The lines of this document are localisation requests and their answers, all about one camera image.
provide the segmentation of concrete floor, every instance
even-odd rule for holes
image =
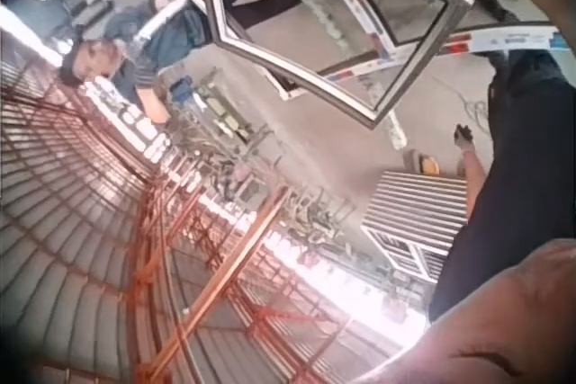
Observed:
[[[143,0],[117,1],[123,6]],[[401,9],[398,0],[382,2],[385,12],[387,8]],[[359,26],[346,17],[348,12],[338,2],[334,5],[333,14],[345,28],[353,51],[361,52],[366,48],[367,39]],[[407,8],[394,15],[396,24],[392,27],[398,30],[400,38],[421,31],[419,20],[428,19],[421,11],[410,9],[409,4]],[[414,13],[416,24],[403,26]],[[482,13],[472,14],[467,17],[468,22],[487,20]],[[249,33],[256,42],[307,67],[326,67],[346,58],[304,5],[256,26]],[[566,62],[570,61],[573,58],[567,57]],[[223,69],[225,77],[221,83],[228,88],[229,98],[240,112],[256,127],[266,122],[274,130],[276,139],[270,138],[265,143],[265,156],[274,159],[283,153],[280,169],[294,181],[315,188],[322,186],[334,196],[351,200],[356,211],[346,224],[346,240],[375,258],[379,256],[374,245],[360,232],[360,221],[382,171],[403,167],[402,155],[394,150],[382,125],[370,131],[310,94],[285,103],[247,61],[213,45],[192,53],[184,67],[194,79],[202,78],[213,67]],[[408,136],[409,148],[433,156],[443,173],[454,174],[458,152],[452,135],[456,123],[465,123],[472,128],[482,163],[489,168],[491,140],[482,131],[487,129],[486,122],[480,120],[480,126],[475,124],[467,114],[466,104],[470,109],[476,103],[485,102],[491,75],[488,62],[471,55],[432,62],[396,109]]]

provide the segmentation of aluminum frame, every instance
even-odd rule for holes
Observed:
[[[327,79],[320,77],[309,69],[296,65],[292,61],[282,58],[267,49],[262,49],[253,42],[239,40],[229,35],[227,33],[226,14],[222,0],[206,0],[206,10],[212,37],[216,45],[262,67],[289,77],[296,84],[335,105],[339,110],[360,121],[366,127],[373,129],[400,100],[401,96],[416,80],[429,60],[436,55],[452,30],[473,5],[473,0],[445,1],[445,8],[436,18],[427,35],[411,54],[408,62],[403,66],[399,75],[373,110],[360,103],[349,92],[330,83]]]

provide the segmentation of blue shirt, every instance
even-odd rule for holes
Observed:
[[[107,40],[130,43],[155,14],[153,0],[129,6],[111,17],[103,36]],[[126,60],[123,63],[111,79],[118,92],[141,108],[136,89],[149,89],[160,69],[175,64],[188,56],[191,50],[206,45],[210,34],[205,23],[203,12],[189,4],[152,36],[135,62]]]

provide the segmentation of man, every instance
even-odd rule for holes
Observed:
[[[258,0],[234,5],[236,1],[223,0],[227,11],[245,29],[300,4],[300,0]],[[77,41],[64,57],[59,71],[62,83],[79,86],[97,76],[109,77],[120,94],[142,108],[154,123],[166,124],[170,113],[153,90],[158,72],[212,42],[206,16],[190,4],[153,35],[138,59],[127,60],[126,44],[167,4],[168,0],[148,0],[125,8],[106,24],[102,39]]]
[[[496,0],[478,0],[514,21]],[[485,54],[494,161],[459,127],[470,218],[418,343],[362,382],[576,382],[576,90],[547,52]]]

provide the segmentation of floor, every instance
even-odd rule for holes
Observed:
[[[143,0],[117,1],[122,6]],[[401,5],[399,0],[383,0],[382,10],[393,11]],[[421,31],[421,25],[406,27],[403,24],[406,20],[429,20],[422,16],[422,8],[415,6],[412,11],[402,9],[391,13],[396,20],[392,27],[401,38]],[[346,37],[352,41],[351,50],[356,53],[365,48],[364,35],[345,17],[346,13],[335,5],[337,22],[343,26]],[[468,20],[473,22],[488,20],[477,11],[471,17]],[[339,50],[334,39],[324,32],[304,5],[256,26],[250,30],[250,35],[256,42],[310,68],[334,64],[349,54]],[[356,211],[346,222],[346,241],[378,259],[374,245],[359,230],[360,221],[382,171],[403,167],[402,154],[393,148],[383,125],[368,130],[310,94],[283,102],[248,62],[215,46],[196,50],[184,67],[194,79],[202,78],[213,67],[225,71],[220,76],[220,83],[226,86],[229,98],[238,110],[255,126],[265,120],[274,130],[275,138],[269,138],[264,144],[265,156],[275,159],[282,154],[279,167],[294,181],[311,185],[317,191],[323,187],[334,197],[353,202]],[[455,174],[458,152],[452,135],[455,124],[465,123],[472,128],[478,153],[488,168],[491,140],[481,105],[491,75],[488,62],[471,55],[433,61],[396,108],[409,139],[409,148],[433,156],[444,174]]]

